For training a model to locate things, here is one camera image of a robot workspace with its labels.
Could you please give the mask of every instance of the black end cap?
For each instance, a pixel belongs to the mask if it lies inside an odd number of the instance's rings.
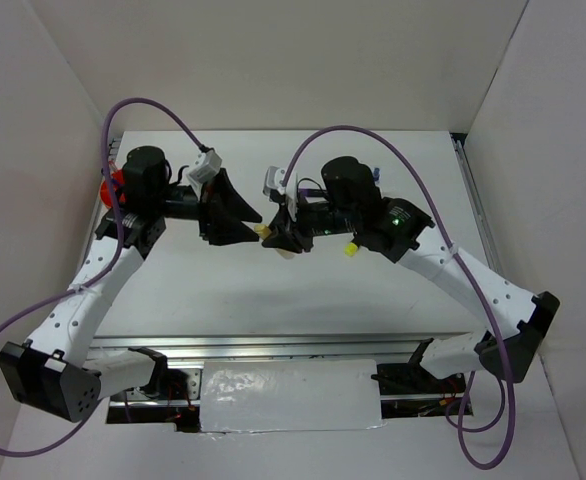
[[[0,369],[20,403],[74,423],[97,408],[99,378],[63,360],[7,342],[0,351]]]
[[[535,310],[529,321],[520,322],[518,325],[520,333],[504,341],[515,383],[521,383],[526,377],[533,358],[535,358],[535,353],[560,308],[558,298],[549,292],[543,292],[533,297],[531,301],[535,304]],[[487,371],[500,380],[505,380],[500,352],[493,335],[487,333],[474,350],[480,357],[480,363]]]

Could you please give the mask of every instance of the white cable clip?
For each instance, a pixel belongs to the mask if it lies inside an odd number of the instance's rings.
[[[71,285],[69,285],[69,287],[71,288],[71,290],[75,292],[76,295],[80,293],[82,290],[86,290],[86,287],[81,283],[72,283]]]
[[[101,295],[99,291],[95,290],[94,288],[85,287],[83,283],[72,283],[69,285],[69,288],[73,290],[76,295],[81,292],[89,292],[98,296]]]

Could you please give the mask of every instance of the yellow connector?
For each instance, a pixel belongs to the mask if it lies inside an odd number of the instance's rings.
[[[349,257],[352,257],[357,253],[359,249],[360,247],[351,242],[346,247],[344,247],[344,253],[347,254]]]
[[[255,233],[257,233],[258,237],[260,237],[262,240],[266,240],[268,238],[268,236],[271,234],[271,229],[263,224],[256,225],[253,228],[253,230],[255,231]]]

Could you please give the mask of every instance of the wire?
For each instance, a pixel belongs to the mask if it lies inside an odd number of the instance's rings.
[[[448,381],[449,385],[451,385],[453,387],[452,397],[453,398],[457,397],[457,394],[460,393],[460,391],[457,389],[456,383],[453,380],[451,380],[450,378],[447,378],[447,381]]]
[[[319,189],[320,189],[320,191],[322,192],[322,196],[323,196],[323,197],[324,197],[326,200],[328,200],[328,199],[329,199],[329,196],[328,196],[328,194],[326,193],[326,190],[324,190],[324,187],[322,187],[322,185],[320,185],[318,182],[316,182],[315,180],[313,180],[312,178],[309,178],[309,177],[303,177],[303,178],[300,178],[300,179],[297,181],[297,185],[295,186],[295,191],[296,191],[296,192],[298,192],[298,193],[299,193],[299,191],[300,191],[300,183],[302,183],[302,182],[305,182],[305,181],[306,181],[306,182],[311,182],[311,183],[315,184],[315,185],[317,186],[317,188],[319,188]]]
[[[327,133],[337,132],[337,131],[356,132],[356,133],[361,133],[362,135],[366,135],[368,137],[371,137],[371,138],[377,140],[378,142],[382,143],[386,148],[388,148],[400,160],[400,162],[402,162],[402,164],[406,167],[406,169],[409,171],[409,173],[411,174],[411,176],[413,177],[413,179],[417,183],[418,187],[420,188],[420,190],[422,192],[422,195],[424,195],[424,198],[426,199],[426,202],[428,203],[429,208],[431,209],[431,213],[433,214],[433,218],[435,220],[435,223],[439,227],[440,232],[442,234],[442,237],[444,238],[444,242],[446,243],[447,248],[449,249],[449,251],[453,252],[454,251],[453,250],[453,242],[451,241],[451,237],[449,236],[449,234],[446,230],[446,227],[444,226],[444,222],[442,221],[442,217],[440,216],[440,212],[438,211],[438,209],[435,205],[435,202],[433,201],[433,198],[431,197],[431,194],[429,193],[428,189],[426,188],[426,185],[424,184],[424,182],[420,178],[420,176],[417,173],[417,171],[415,170],[415,168],[413,168],[413,165],[411,165],[411,163],[408,161],[408,159],[404,155],[402,155],[402,153],[392,143],[390,143],[388,140],[386,140],[381,135],[378,135],[375,132],[367,130],[366,128],[355,127],[352,125],[336,125],[333,127],[323,128],[321,130],[318,130],[314,134],[312,134],[310,137],[308,137],[302,143],[302,145],[300,145],[298,147],[297,151],[293,155],[293,158],[291,159],[291,163],[289,163],[289,167],[286,170],[286,174],[284,175],[284,179],[282,182],[283,186],[286,187],[286,185],[288,184],[289,178],[291,177],[291,175],[293,173],[293,169],[295,168],[295,165],[297,164],[298,160],[300,159],[302,152],[304,152],[304,150],[306,150],[306,148],[311,144],[311,142],[313,142],[317,138],[321,137],[322,135],[326,135]],[[469,270],[468,266],[464,262],[464,259],[462,259],[462,257],[459,255],[459,253],[453,253],[453,258],[455,259],[457,264],[460,266],[460,268],[464,272],[464,275],[466,275],[466,278],[468,279],[469,283],[473,287],[473,290],[477,294],[477,296],[480,300],[480,303],[482,304],[482,307],[484,308],[484,311],[486,312],[489,323],[491,325],[491,329],[493,330],[493,336],[495,337],[495,341],[497,343],[498,352],[500,354],[500,360],[502,362],[504,380],[506,381],[506,391],[507,391],[506,399],[508,401],[508,406],[509,406],[506,434],[504,436],[504,442],[502,444],[502,447],[500,447],[499,452],[489,462],[486,462],[486,463],[478,462],[469,452],[468,447],[466,445],[466,442],[464,440],[464,432],[465,432],[464,426],[463,426],[464,411],[466,410],[466,406],[467,406],[469,399],[470,399],[470,392],[471,392],[471,387],[473,386],[475,372],[472,372],[469,377],[467,388],[466,388],[466,391],[464,392],[464,395],[462,396],[462,400],[461,400],[460,408],[459,408],[459,412],[458,412],[456,428],[457,428],[457,437],[458,437],[458,441],[460,443],[460,448],[462,449],[462,453],[464,454],[464,456],[467,458],[467,460],[473,466],[475,466],[481,470],[490,470],[492,468],[497,467],[500,463],[502,463],[502,460],[504,460],[509,449],[511,448],[511,444],[513,443],[513,437],[515,435],[516,407],[515,407],[515,388],[514,388],[514,384],[513,384],[513,372],[511,370],[511,364],[509,362],[508,353],[506,351],[506,345],[504,344],[504,339],[502,337],[502,333],[500,332],[500,327],[497,324],[497,319],[495,318],[493,310],[491,310],[491,306],[489,305],[488,301],[486,300],[486,296],[484,295],[482,288],[477,283],[477,280],[475,279],[475,277],[473,276],[473,274]]]
[[[129,394],[126,390],[124,390],[124,415],[126,415],[127,422],[133,423],[133,419],[131,418],[131,409],[129,408]]]
[[[189,407],[189,410],[193,410],[193,405],[191,404],[191,397],[189,397],[189,384],[188,382],[184,385],[185,388],[182,388],[179,384],[175,384],[176,387],[184,391],[184,399]]]
[[[182,165],[180,169],[177,171],[177,180],[175,181],[174,185],[179,185],[182,183],[182,175],[184,175],[184,170],[189,168],[188,165]]]
[[[173,113],[171,110],[169,110],[167,107],[165,107],[161,103],[156,102],[155,100],[150,100],[148,98],[142,98],[142,97],[132,97],[132,98],[126,98],[126,99],[116,103],[115,105],[113,105],[111,110],[109,110],[109,112],[106,114],[106,117],[104,118],[104,123],[102,125],[102,133],[100,136],[100,157],[101,157],[101,162],[102,162],[102,175],[103,175],[105,183],[106,183],[106,188],[109,193],[109,198],[111,199],[113,216],[115,217],[115,226],[116,226],[116,231],[117,231],[117,247],[115,249],[115,254],[113,255],[113,258],[111,259],[111,261],[104,267],[104,269],[100,273],[95,275],[95,277],[87,280],[86,283],[82,284],[83,288],[92,287],[97,282],[102,280],[104,278],[104,276],[113,269],[113,267],[115,266],[115,264],[117,263],[117,261],[120,258],[120,255],[122,253],[122,248],[124,246],[124,226],[122,224],[122,212],[120,211],[118,200],[117,200],[117,197],[115,194],[115,189],[113,188],[113,183],[111,181],[111,175],[110,175],[110,169],[109,169],[109,141],[108,140],[109,140],[109,129],[111,127],[111,123],[113,122],[113,117],[115,117],[115,114],[120,109],[126,107],[127,105],[132,105],[135,103],[150,105],[152,107],[158,108],[159,110],[162,110],[169,117],[171,117],[182,128],[182,130],[184,130],[184,132],[189,136],[189,138],[193,141],[193,143],[195,143],[195,145],[200,149],[200,151],[206,152],[209,150],[208,147],[204,146],[197,139],[197,137],[193,134],[193,132],[191,132],[191,130],[186,126],[186,124],[177,115],[175,115],[175,113]],[[65,292],[58,293],[57,295],[53,295],[52,297],[44,299],[40,302],[37,302],[37,303],[31,305],[30,307],[25,308],[21,312],[16,313],[11,318],[9,318],[5,322],[3,322],[0,325],[0,333],[2,333],[4,330],[6,330],[8,327],[13,325],[18,320],[20,320],[20,319],[26,317],[27,315],[39,310],[40,308],[45,307],[47,305],[51,305],[53,303],[57,303],[60,300],[63,300],[67,297],[70,297],[71,295],[74,295],[75,293],[76,293],[75,290],[66,290]],[[78,424],[68,434],[66,434],[64,437],[62,437],[57,442],[52,443],[51,445],[48,445],[47,447],[39,448],[37,450],[25,451],[25,452],[15,452],[15,451],[7,450],[7,449],[0,447],[0,455],[5,456],[5,457],[12,457],[12,458],[24,458],[24,457],[34,457],[36,455],[41,455],[43,453],[50,452],[54,448],[57,448],[60,445],[62,445],[64,442],[66,442],[68,439],[70,439],[73,435],[75,435],[86,424],[87,421],[88,421],[88,418],[86,420],[82,420],[82,422],[80,424]]]
[[[173,398],[173,389],[169,385],[169,396],[166,400],[166,414],[171,413],[171,399]]]
[[[471,373],[471,377],[475,377],[475,372]],[[504,397],[505,397],[506,393],[504,392],[504,385],[502,385],[502,381],[499,378],[497,379],[497,383],[500,386],[501,401],[500,401],[500,408],[497,411],[497,414],[495,415],[495,418],[493,420],[491,420],[489,423],[487,423],[486,425],[484,425],[483,427],[477,427],[477,428],[462,427],[466,433],[482,433],[482,432],[486,432],[487,430],[490,430],[495,425],[497,425],[498,422],[500,421],[500,419],[502,418],[502,415],[504,414],[504,408],[506,407],[506,402],[504,401]],[[451,426],[454,427],[454,428],[459,428],[459,427],[458,427],[458,424],[455,423],[451,419],[451,409],[453,408],[453,404],[455,404],[455,403],[457,403],[459,401],[460,401],[459,398],[454,399],[451,403],[449,403],[446,406],[446,410],[444,412],[444,416],[446,417],[446,421],[449,422],[451,424]]]

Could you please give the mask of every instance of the red component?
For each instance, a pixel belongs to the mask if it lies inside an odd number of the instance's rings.
[[[122,173],[122,170],[117,170],[115,171],[115,173],[112,173],[111,178],[114,180],[113,186],[115,187],[116,191],[124,185],[124,174]],[[109,197],[109,191],[106,188],[106,181],[104,180],[102,180],[102,185],[100,186],[100,200],[102,200],[102,203],[107,207],[112,207],[111,198]],[[120,203],[124,203],[123,193],[120,193],[118,200]]]

